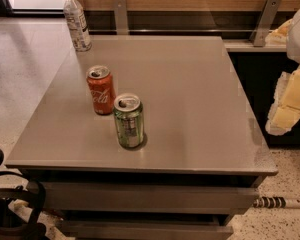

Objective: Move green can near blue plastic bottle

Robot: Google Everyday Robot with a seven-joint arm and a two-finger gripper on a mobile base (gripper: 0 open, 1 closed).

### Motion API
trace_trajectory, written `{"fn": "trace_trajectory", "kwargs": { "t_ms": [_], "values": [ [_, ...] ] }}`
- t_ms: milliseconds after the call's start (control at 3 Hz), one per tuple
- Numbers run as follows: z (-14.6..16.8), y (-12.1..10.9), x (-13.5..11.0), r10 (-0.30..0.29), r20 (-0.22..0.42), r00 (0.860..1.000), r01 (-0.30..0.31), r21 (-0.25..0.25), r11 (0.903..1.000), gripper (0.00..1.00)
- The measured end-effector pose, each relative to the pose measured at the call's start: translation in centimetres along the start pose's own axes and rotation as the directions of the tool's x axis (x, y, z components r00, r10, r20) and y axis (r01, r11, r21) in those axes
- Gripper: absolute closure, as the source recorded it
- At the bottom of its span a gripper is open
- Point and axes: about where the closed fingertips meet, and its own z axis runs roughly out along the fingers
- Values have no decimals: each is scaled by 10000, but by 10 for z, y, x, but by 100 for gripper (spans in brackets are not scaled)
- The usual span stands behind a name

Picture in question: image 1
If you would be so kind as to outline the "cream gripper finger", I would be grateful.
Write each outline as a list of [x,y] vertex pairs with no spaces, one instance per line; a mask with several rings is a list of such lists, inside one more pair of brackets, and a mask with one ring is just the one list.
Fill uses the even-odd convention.
[[274,102],[267,116],[268,134],[281,136],[300,120],[300,66],[292,73],[283,72],[274,92]]
[[267,45],[285,45],[292,20],[289,19],[266,36]]

